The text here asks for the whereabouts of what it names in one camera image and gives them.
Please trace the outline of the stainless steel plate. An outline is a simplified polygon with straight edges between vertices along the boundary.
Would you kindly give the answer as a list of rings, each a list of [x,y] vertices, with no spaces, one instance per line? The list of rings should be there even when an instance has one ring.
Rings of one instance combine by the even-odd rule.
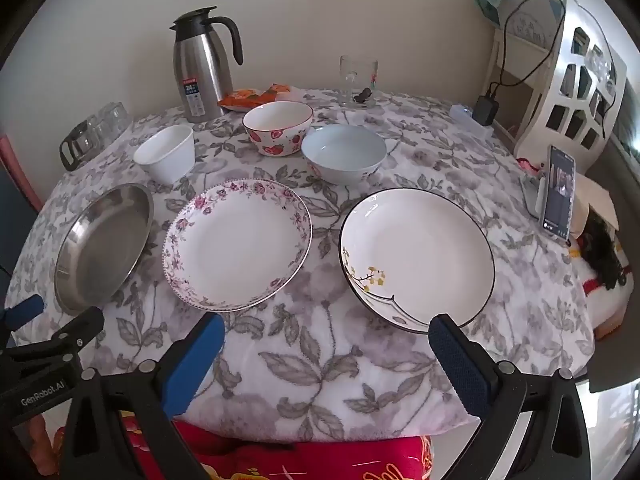
[[[101,194],[78,214],[54,267],[55,299],[64,313],[78,315],[111,300],[142,255],[153,209],[149,189],[128,183]]]

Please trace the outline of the pink floral rim plate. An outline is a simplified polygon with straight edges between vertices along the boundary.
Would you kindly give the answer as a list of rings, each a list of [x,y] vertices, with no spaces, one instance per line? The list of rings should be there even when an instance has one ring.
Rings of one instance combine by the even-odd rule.
[[[176,215],[163,244],[163,271],[186,304],[241,311],[288,284],[311,242],[311,214],[292,188],[231,180],[201,192]]]

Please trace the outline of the black rim white plate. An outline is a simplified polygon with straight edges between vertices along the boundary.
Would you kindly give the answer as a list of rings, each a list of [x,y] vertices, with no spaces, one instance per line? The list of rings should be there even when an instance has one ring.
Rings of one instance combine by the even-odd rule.
[[[495,258],[474,219],[451,200],[415,188],[359,202],[341,227],[338,252],[360,302],[409,333],[426,334],[439,314],[469,325],[495,287]]]

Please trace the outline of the white square bowl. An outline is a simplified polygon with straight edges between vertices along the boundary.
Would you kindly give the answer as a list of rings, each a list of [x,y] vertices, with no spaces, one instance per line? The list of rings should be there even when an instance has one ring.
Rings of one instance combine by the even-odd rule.
[[[195,165],[195,141],[189,125],[160,130],[134,152],[134,162],[156,183],[173,185]]]

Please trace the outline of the strawberry pattern bowl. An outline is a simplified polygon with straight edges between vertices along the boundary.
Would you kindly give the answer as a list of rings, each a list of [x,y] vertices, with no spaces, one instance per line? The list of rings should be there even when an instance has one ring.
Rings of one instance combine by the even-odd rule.
[[[260,154],[285,157],[300,151],[313,119],[306,103],[273,101],[247,112],[242,125]]]

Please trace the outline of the light blue bowl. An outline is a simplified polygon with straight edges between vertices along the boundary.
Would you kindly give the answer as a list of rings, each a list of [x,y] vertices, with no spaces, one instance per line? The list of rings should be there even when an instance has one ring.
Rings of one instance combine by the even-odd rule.
[[[374,131],[349,125],[310,130],[302,152],[312,172],[332,184],[358,184],[373,174],[387,156],[384,140]]]

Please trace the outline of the red patterned blanket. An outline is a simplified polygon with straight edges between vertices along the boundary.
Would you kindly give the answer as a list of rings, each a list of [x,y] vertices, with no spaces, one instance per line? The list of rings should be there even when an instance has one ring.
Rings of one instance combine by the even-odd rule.
[[[428,479],[432,440],[258,443],[176,422],[190,452],[213,479]]]

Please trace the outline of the upturned drinking glass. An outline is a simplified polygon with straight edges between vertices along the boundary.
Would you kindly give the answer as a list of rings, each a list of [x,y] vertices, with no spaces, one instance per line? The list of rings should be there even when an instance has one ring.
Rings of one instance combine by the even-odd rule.
[[[109,102],[99,111],[99,118],[107,125],[113,138],[124,133],[132,124],[132,118],[122,102]]]

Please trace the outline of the white phone stand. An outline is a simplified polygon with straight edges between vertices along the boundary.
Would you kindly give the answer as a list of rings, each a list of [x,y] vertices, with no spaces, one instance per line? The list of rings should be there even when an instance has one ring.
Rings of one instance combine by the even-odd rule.
[[[520,177],[520,185],[524,198],[524,205],[528,213],[536,220],[540,220],[544,212],[544,199],[547,192],[547,175]]]

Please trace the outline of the smartphone on stand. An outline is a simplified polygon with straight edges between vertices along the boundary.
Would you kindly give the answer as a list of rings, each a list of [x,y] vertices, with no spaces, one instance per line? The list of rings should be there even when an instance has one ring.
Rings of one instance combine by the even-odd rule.
[[[546,173],[542,178],[542,208],[540,225],[544,232],[567,242],[570,238],[575,199],[575,159],[557,148],[549,146]]]

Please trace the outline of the white power strip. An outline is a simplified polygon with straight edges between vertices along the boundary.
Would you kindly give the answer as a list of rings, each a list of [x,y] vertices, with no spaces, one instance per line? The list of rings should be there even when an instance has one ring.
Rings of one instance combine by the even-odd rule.
[[[468,130],[482,139],[489,139],[494,134],[491,126],[480,125],[473,117],[472,110],[462,104],[454,104],[450,106],[449,117],[456,122],[461,128]]]

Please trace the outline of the black charger adapter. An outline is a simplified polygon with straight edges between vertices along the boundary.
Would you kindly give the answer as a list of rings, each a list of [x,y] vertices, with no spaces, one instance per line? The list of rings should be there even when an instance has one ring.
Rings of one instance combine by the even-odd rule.
[[[497,115],[499,103],[490,94],[479,96],[472,111],[472,118],[481,126],[491,126]]]

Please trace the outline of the orange snack packet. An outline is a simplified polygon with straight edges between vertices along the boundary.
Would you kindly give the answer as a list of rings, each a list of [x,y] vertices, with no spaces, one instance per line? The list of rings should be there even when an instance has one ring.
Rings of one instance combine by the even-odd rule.
[[[262,92],[260,98],[265,102],[288,100],[291,97],[292,88],[288,84],[272,84]]]
[[[266,104],[268,99],[262,92],[253,89],[241,89],[232,92],[218,101],[218,105],[230,112],[246,113],[259,105]]]

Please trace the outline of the stainless steel thermos jug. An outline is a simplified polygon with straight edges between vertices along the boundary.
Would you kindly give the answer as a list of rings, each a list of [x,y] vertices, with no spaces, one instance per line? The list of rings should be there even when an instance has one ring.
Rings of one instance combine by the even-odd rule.
[[[216,24],[227,27],[236,64],[244,62],[238,25],[225,16],[210,16],[216,6],[206,6],[179,16],[170,29],[175,33],[174,74],[186,119],[192,124],[209,122],[224,114],[218,104],[233,92],[227,51],[216,33]]]

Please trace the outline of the white lattice shelf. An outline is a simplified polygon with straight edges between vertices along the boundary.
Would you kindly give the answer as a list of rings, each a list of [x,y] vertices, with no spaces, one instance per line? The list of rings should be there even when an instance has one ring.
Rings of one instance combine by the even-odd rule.
[[[534,166],[547,160],[554,145],[574,157],[586,172],[600,157],[615,125],[626,86],[627,66],[594,15],[577,0],[559,0],[551,14],[551,38],[544,47],[521,33],[534,19],[525,12],[540,0],[524,0],[495,30],[484,85],[486,89],[530,89],[515,127],[497,124],[506,146]]]

